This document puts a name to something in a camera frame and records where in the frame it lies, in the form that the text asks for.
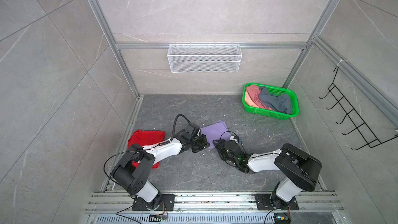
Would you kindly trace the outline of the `purple t shirt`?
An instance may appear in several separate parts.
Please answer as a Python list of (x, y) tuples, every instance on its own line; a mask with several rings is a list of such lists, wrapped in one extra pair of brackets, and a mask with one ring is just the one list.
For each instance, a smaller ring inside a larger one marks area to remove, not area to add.
[(224, 121), (218, 121), (214, 124), (210, 124), (205, 127), (201, 127), (202, 134), (204, 134), (209, 143), (209, 149), (214, 149), (215, 146), (213, 144), (214, 140), (229, 140), (231, 137), (231, 133), (228, 130), (228, 127)]

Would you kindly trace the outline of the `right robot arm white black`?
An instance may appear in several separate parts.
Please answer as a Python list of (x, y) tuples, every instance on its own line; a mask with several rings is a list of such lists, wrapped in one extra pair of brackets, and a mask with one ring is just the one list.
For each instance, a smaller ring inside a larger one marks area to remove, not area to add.
[(288, 207), (298, 193), (316, 188), (321, 162), (292, 144), (260, 154), (246, 153), (235, 136), (231, 140), (214, 140), (213, 144), (224, 162), (245, 174), (279, 170), (285, 175), (269, 197), (273, 208)]

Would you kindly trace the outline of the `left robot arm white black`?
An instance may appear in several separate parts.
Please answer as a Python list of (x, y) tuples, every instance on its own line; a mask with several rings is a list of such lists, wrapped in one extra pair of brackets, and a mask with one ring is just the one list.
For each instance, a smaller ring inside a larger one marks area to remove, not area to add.
[(209, 146), (204, 134), (191, 136), (184, 131), (171, 140), (151, 146), (133, 144), (115, 165), (110, 177), (129, 195), (141, 198), (148, 208), (155, 209), (161, 202), (161, 193), (148, 180), (153, 165), (189, 149), (197, 153)]

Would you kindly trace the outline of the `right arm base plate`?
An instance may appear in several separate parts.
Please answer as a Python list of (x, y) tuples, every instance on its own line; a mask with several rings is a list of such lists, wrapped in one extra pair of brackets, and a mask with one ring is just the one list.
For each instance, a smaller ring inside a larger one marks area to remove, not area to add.
[(255, 202), (259, 211), (270, 210), (299, 210), (296, 197), (286, 202), (282, 198), (272, 194), (255, 194)]

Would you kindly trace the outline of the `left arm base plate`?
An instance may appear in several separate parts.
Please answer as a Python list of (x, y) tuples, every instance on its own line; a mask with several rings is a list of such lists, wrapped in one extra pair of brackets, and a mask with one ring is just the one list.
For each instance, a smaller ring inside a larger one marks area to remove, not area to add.
[(172, 211), (175, 204), (174, 194), (158, 194), (151, 202), (146, 202), (143, 198), (136, 197), (132, 211)]

